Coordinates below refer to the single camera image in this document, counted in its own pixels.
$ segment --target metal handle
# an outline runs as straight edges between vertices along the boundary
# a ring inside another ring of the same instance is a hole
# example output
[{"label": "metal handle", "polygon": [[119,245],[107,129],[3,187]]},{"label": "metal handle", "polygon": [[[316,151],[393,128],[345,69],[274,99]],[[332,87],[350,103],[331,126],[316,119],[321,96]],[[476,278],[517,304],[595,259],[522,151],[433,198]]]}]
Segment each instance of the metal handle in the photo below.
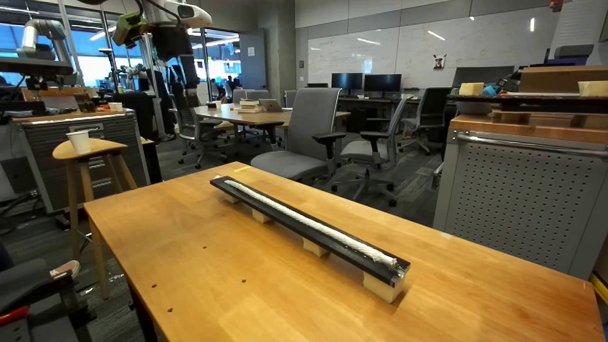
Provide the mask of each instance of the metal handle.
[{"label": "metal handle", "polygon": [[568,147],[559,147],[559,146],[542,145],[542,144],[531,144],[529,142],[480,138],[478,136],[468,136],[462,132],[458,133],[457,137],[458,137],[458,140],[466,141],[466,142],[478,142],[481,144],[508,146],[508,147],[524,147],[524,148],[530,148],[532,150],[564,153],[566,155],[608,158],[608,151],[581,150],[579,148],[568,148]]}]

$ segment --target cardboard box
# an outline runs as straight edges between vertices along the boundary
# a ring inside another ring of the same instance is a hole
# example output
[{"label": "cardboard box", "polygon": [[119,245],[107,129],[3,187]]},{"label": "cardboard box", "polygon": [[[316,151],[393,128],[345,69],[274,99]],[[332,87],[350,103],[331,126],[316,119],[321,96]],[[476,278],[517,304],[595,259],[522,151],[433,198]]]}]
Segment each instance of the cardboard box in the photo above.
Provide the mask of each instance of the cardboard box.
[{"label": "cardboard box", "polygon": [[520,92],[573,92],[578,94],[579,81],[608,80],[608,66],[543,66],[525,68]]}]

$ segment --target chair base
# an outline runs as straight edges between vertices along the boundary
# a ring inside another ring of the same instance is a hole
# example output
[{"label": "chair base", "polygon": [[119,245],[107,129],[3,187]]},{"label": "chair base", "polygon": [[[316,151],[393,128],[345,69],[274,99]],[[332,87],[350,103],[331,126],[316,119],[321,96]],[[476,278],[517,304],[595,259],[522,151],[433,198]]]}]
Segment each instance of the chair base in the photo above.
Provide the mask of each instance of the chair base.
[{"label": "chair base", "polygon": [[338,181],[338,182],[332,182],[330,180],[328,182],[328,184],[331,186],[332,191],[336,191],[338,185],[359,184],[357,191],[354,193],[353,201],[357,201],[363,194],[363,191],[369,190],[370,188],[373,187],[390,199],[389,200],[390,206],[395,206],[397,204],[397,196],[391,192],[391,190],[395,188],[394,182],[388,181],[388,180],[378,180],[378,179],[372,178],[371,173],[373,171],[375,171],[375,170],[371,169],[369,166],[365,166],[365,175],[363,178],[357,178],[357,179],[348,180],[348,181]]}]

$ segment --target white rope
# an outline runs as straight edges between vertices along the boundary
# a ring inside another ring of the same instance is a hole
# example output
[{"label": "white rope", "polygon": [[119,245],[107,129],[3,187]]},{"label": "white rope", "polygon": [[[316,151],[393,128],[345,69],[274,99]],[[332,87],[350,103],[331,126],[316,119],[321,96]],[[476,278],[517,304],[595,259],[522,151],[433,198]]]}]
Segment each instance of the white rope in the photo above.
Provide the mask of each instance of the white rope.
[{"label": "white rope", "polygon": [[322,225],[319,222],[311,220],[310,218],[305,217],[302,214],[299,214],[285,206],[282,206],[282,205],[276,203],[275,201],[272,201],[270,198],[264,197],[264,196],[258,194],[257,192],[252,191],[250,188],[248,188],[240,183],[237,183],[237,182],[231,181],[231,180],[225,180],[224,183],[226,183],[232,187],[235,187],[235,188],[239,189],[240,191],[243,191],[245,194],[248,194],[249,196],[255,198],[256,200],[282,212],[283,214],[285,214],[291,218],[294,218],[294,219],[298,220],[299,222],[302,222],[305,225],[307,225],[311,228],[314,228],[315,230],[320,231],[323,234],[338,240],[339,242],[352,248],[353,250],[356,250],[356,251],[359,251],[359,252],[365,254],[366,256],[368,256],[372,260],[374,260],[375,262],[383,263],[384,265],[387,265],[390,268],[398,268],[397,259],[394,257],[390,257],[390,256],[378,251],[375,248],[369,247],[368,245],[353,239],[350,236],[347,236],[347,235],[345,235],[339,231],[336,231],[335,229],[327,227],[325,225]]}]

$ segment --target white paper cup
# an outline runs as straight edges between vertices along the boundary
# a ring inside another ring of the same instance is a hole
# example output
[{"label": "white paper cup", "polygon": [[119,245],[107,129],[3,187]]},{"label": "white paper cup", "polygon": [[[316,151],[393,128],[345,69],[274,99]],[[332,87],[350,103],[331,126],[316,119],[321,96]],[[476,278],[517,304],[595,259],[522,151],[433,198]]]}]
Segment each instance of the white paper cup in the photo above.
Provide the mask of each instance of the white paper cup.
[{"label": "white paper cup", "polygon": [[120,102],[108,102],[110,110],[122,111],[122,103]]},{"label": "white paper cup", "polygon": [[78,131],[66,133],[70,139],[76,154],[83,155],[91,151],[91,141],[89,140],[89,131]]}]

